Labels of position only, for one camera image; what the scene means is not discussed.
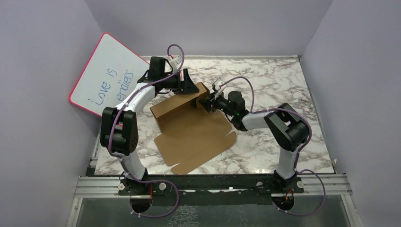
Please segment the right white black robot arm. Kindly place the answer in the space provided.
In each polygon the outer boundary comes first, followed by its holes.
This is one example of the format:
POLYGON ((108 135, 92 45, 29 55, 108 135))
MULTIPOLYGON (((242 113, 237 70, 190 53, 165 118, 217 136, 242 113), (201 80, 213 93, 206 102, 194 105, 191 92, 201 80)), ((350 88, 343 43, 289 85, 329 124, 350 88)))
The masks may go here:
POLYGON ((278 192, 289 189, 297 176, 300 151, 310 141, 312 129, 291 105, 251 112, 245 107, 241 92, 232 91, 224 98, 217 91, 198 102, 208 113, 221 111, 238 131, 269 129, 280 147, 279 163, 270 186, 278 192))

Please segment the brown cardboard box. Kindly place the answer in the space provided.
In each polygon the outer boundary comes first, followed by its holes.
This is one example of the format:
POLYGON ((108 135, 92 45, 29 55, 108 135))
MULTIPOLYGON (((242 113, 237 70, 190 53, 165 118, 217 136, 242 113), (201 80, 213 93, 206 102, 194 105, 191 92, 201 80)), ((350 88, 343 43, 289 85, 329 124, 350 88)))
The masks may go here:
POLYGON ((185 175, 231 148, 236 132, 221 112, 208 113, 199 103, 209 89, 199 82, 198 93, 173 95, 150 108, 161 134, 154 142, 167 166, 185 175))

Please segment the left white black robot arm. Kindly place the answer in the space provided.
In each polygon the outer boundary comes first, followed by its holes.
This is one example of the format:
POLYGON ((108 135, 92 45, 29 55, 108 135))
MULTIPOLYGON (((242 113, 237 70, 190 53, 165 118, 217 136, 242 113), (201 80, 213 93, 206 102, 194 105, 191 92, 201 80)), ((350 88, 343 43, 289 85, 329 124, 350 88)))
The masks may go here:
POLYGON ((170 89, 175 94, 199 92, 183 63, 183 56, 151 57, 149 69, 137 80, 135 89, 116 107, 106 107, 102 112, 101 145, 123 167, 125 188, 137 194, 145 193, 149 185, 147 169, 136 152, 139 140, 137 117, 163 89, 170 89))

